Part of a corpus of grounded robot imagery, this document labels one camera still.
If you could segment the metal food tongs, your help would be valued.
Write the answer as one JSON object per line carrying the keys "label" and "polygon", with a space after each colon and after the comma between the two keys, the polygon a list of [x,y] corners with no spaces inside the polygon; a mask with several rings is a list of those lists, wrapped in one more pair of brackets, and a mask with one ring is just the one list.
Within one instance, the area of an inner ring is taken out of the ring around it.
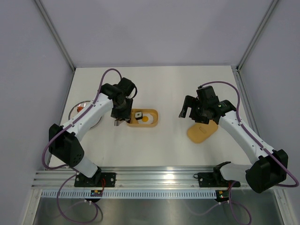
{"label": "metal food tongs", "polygon": [[118,118],[118,119],[115,119],[114,121],[114,126],[119,126],[121,123],[125,122],[126,120],[125,119],[122,119],[122,118]]}

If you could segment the sushi roll toy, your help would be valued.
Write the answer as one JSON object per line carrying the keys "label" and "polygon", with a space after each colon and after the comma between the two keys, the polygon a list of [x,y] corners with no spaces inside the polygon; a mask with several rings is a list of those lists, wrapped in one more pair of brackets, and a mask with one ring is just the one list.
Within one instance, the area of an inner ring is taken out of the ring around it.
{"label": "sushi roll toy", "polygon": [[136,120],[141,120],[143,118],[143,112],[137,111],[135,112],[135,119]]}

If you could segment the yellow lunch box base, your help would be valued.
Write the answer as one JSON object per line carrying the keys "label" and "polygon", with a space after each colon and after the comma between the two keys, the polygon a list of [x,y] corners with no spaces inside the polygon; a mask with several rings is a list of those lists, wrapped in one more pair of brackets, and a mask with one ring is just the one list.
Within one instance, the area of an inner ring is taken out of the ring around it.
{"label": "yellow lunch box base", "polygon": [[132,109],[126,124],[132,128],[153,128],[158,124],[158,112],[154,109]]}

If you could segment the fried egg toy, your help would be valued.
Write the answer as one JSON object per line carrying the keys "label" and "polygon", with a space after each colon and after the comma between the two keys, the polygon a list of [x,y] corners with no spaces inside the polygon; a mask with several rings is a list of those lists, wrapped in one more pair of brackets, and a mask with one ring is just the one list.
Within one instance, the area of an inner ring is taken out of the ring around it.
{"label": "fried egg toy", "polygon": [[145,125],[150,125],[153,122],[154,122],[154,117],[149,113],[143,114],[143,118],[141,120],[138,120],[138,124],[145,124]]}

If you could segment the yellow lunch box lid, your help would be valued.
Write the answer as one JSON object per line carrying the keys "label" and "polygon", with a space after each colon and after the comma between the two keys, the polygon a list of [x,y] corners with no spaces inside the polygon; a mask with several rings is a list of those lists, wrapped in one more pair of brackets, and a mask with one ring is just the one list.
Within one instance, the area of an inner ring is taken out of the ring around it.
{"label": "yellow lunch box lid", "polygon": [[194,143],[202,143],[213,135],[217,129],[218,125],[212,120],[208,124],[195,123],[187,130],[187,136]]}

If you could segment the round printed food plate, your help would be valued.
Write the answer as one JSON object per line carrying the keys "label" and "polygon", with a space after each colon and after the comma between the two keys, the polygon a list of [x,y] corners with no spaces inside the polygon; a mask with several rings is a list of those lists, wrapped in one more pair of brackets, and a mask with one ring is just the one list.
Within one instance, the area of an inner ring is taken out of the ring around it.
{"label": "round printed food plate", "polygon": [[[72,109],[70,110],[69,114],[68,114],[68,120],[74,118],[82,109],[84,109],[88,104],[90,103],[89,100],[86,101],[82,101],[77,103],[75,106],[72,107]],[[94,127],[96,127],[102,120],[102,117],[99,118],[98,121],[95,121],[92,126],[90,127],[90,129],[93,129]]]}

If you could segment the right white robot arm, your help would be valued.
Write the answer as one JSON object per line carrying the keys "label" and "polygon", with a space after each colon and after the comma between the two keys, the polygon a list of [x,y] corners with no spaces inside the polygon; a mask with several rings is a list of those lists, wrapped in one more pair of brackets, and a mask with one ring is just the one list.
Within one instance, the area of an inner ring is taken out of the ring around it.
{"label": "right white robot arm", "polygon": [[208,187],[226,187],[234,181],[247,183],[253,191],[261,193],[286,180],[288,155],[284,150],[275,150],[263,141],[239,117],[238,108],[230,101],[220,101],[212,86],[199,86],[197,96],[185,97],[179,117],[189,117],[197,123],[213,121],[224,129],[242,148],[250,165],[237,165],[230,161],[213,168]]}

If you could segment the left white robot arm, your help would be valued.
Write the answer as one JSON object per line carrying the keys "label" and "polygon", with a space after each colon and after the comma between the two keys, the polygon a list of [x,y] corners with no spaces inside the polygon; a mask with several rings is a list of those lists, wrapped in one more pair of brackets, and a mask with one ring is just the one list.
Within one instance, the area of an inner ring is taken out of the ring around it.
{"label": "left white robot arm", "polygon": [[101,182],[101,169],[85,156],[80,141],[107,112],[115,120],[115,125],[129,121],[133,104],[131,93],[137,93],[137,87],[127,78],[121,78],[114,85],[106,83],[76,116],[61,126],[53,124],[49,129],[49,152],[83,175],[92,187]]}

